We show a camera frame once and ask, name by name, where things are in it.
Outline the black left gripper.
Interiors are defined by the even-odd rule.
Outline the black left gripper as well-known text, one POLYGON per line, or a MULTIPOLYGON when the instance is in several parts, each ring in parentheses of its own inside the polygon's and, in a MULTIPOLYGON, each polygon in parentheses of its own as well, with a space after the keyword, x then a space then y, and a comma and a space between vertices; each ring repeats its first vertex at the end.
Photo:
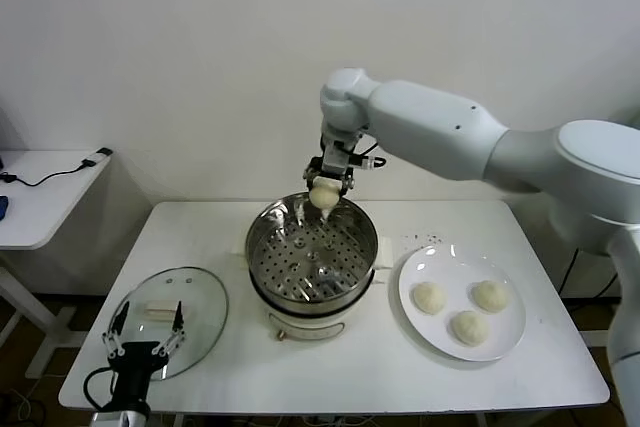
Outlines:
POLYGON ((106 348, 109 367, 117 374, 108 411, 149 411, 147 393, 152 375, 168 364, 172 355, 186 339, 182 302, 179 301, 171 327, 171 334, 162 343, 141 341, 122 343, 120 336, 129 310, 126 301, 113 317, 102 342, 106 348))

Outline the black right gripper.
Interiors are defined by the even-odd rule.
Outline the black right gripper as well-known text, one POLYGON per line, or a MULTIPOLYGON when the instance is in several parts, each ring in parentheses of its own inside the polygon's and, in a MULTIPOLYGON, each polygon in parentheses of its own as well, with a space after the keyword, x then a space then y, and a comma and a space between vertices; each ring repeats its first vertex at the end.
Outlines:
POLYGON ((341 179, 339 195, 346 196, 355 186, 354 170, 348 169, 353 146, 341 140, 322 136, 320 140, 321 154, 312 157, 303 172, 303 180, 307 190, 313 188, 314 180, 319 175, 324 177, 341 179))

